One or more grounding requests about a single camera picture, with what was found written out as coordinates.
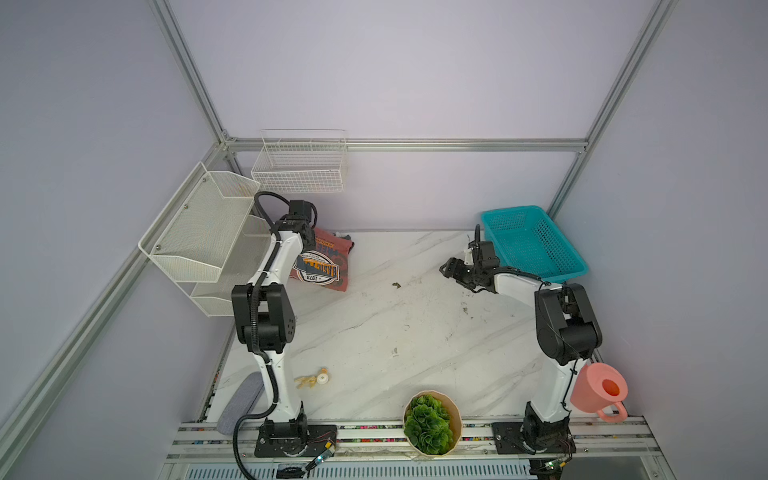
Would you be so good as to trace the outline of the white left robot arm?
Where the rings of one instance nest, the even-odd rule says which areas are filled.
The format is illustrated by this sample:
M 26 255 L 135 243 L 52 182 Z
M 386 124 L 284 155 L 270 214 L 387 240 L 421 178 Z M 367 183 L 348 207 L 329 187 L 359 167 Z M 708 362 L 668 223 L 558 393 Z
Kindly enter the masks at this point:
M 266 381 L 270 398 L 267 409 L 246 413 L 235 423 L 232 447 L 240 473 L 254 476 L 239 451 L 239 431 L 247 421 L 261 420 L 265 430 L 259 440 L 308 444 L 307 417 L 303 402 L 291 383 L 287 346 L 296 333 L 296 315 L 286 290 L 286 282 L 301 254 L 316 246 L 317 208 L 309 201 L 288 200 L 280 194 L 259 191 L 254 196 L 258 216 L 268 226 L 270 242 L 256 272 L 231 291 L 238 341 L 253 355 Z

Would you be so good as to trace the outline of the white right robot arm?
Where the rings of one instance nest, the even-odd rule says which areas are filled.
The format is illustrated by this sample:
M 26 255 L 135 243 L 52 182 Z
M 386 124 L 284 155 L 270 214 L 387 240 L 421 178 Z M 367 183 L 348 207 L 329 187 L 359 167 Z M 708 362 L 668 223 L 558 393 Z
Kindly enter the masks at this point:
M 465 257 L 449 258 L 440 273 L 473 293 L 488 292 L 518 300 L 534 311 L 535 334 L 547 357 L 533 398 L 518 422 L 492 425 L 500 454 L 569 453 L 571 393 L 580 370 L 602 344 L 585 288 L 558 284 L 512 266 L 503 266 L 494 245 L 475 228 Z

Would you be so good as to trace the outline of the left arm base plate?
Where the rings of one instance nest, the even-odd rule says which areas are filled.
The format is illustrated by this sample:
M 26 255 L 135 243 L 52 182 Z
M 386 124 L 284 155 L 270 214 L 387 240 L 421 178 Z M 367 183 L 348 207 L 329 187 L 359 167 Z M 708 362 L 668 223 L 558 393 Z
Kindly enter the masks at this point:
M 289 422 L 267 420 L 260 428 L 254 448 L 256 458 L 314 458 L 336 442 L 337 427 L 309 425 L 299 419 Z

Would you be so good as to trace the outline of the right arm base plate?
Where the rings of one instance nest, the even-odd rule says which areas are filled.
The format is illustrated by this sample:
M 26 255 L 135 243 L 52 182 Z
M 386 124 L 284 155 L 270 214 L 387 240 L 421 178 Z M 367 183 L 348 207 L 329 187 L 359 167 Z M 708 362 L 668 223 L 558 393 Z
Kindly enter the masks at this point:
M 495 422 L 491 425 L 498 454 L 573 454 L 576 450 L 569 420 Z

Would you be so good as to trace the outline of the dark red tank top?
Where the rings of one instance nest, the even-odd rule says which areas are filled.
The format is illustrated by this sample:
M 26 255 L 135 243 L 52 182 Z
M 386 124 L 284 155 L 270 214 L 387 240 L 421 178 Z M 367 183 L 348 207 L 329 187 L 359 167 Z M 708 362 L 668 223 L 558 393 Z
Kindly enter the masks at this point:
M 290 277 L 300 282 L 346 292 L 349 283 L 349 254 L 354 242 L 349 235 L 336 236 L 315 228 L 315 247 L 294 262 Z

